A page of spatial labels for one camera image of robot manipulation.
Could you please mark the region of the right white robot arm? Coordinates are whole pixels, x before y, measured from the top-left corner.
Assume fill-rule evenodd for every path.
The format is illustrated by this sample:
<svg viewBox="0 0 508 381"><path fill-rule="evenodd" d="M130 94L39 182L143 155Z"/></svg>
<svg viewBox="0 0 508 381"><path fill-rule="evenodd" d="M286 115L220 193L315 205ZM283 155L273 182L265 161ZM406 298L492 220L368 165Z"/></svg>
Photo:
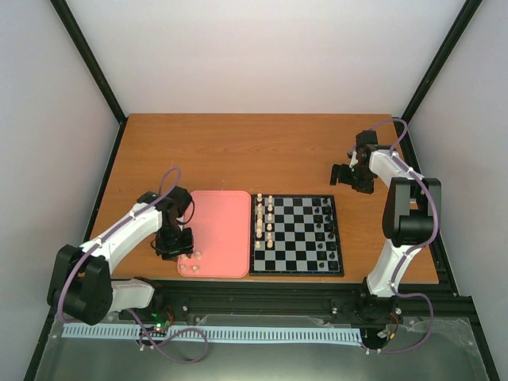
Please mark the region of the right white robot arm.
<svg viewBox="0 0 508 381"><path fill-rule="evenodd" d="M439 231L441 182L425 177L405 163L395 148L378 143L374 130L356 135L349 164L334 164L330 184L374 192L379 178L388 188L382 218L385 244L374 269L356 297L356 315L373 323L395 309L398 286L412 259L432 243Z"/></svg>

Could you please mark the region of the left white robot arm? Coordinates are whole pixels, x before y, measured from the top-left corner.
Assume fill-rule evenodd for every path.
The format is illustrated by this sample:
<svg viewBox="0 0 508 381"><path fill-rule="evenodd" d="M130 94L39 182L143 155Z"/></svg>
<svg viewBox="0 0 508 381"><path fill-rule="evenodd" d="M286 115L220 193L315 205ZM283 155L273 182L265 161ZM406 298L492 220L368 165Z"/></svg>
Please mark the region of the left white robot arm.
<svg viewBox="0 0 508 381"><path fill-rule="evenodd" d="M166 194L147 192L131 210L104 233L78 247L66 244L56 254L47 302L61 321L96 325L108 314L138 310L147 319L159 318L165 300L156 283L135 277L113 280L115 268L143 240L153 236L152 248L162 260L191 257L194 238L183 216L194 200L182 187Z"/></svg>

